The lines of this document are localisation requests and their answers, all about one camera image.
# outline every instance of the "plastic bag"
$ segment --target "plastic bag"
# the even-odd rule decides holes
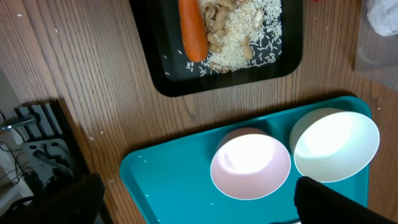
[[[383,37],[398,34],[398,0],[368,0],[368,20]]]

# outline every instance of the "carrot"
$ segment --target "carrot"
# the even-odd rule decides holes
[[[208,45],[198,0],[178,0],[178,7],[185,53],[192,62],[201,62],[207,56]]]

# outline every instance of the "plastic bowl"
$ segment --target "plastic bowl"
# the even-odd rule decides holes
[[[265,132],[240,128],[219,143],[211,162],[211,180],[223,194],[254,200],[275,192],[290,172],[286,147]]]
[[[379,143],[379,130],[372,119],[334,108],[307,113],[290,134],[297,170],[324,183],[361,171],[373,159]]]

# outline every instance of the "food tray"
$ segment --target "food tray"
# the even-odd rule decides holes
[[[278,55],[276,52],[276,63],[227,74],[213,72],[213,75],[204,77],[200,77],[199,69],[195,72],[186,69],[189,59],[182,45],[178,0],[130,1],[130,5],[152,81],[156,89],[166,96],[180,96],[282,77],[292,73],[302,58],[302,0],[282,0],[282,53]],[[264,38],[263,46],[267,45],[266,42],[268,40]]]
[[[306,113],[324,107],[355,111],[371,117],[367,104],[352,96],[301,106],[132,152],[122,161],[121,178],[147,223],[151,224],[242,224],[295,220],[299,216],[293,197],[300,174],[293,157],[285,184],[269,196],[250,201],[232,199],[217,190],[210,177],[211,159],[220,139],[243,127],[261,129],[289,149],[293,125]],[[369,166],[349,179],[325,185],[366,207],[368,182]]]

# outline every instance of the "wooden table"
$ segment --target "wooden table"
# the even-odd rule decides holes
[[[357,95],[370,105],[381,130],[369,208],[398,221],[398,93],[353,71],[360,4],[305,0],[303,60],[291,75],[169,98],[152,84],[128,0],[0,0],[1,72],[23,103],[61,101],[89,168],[102,176],[115,223],[144,223],[119,178],[129,152],[324,98]]]

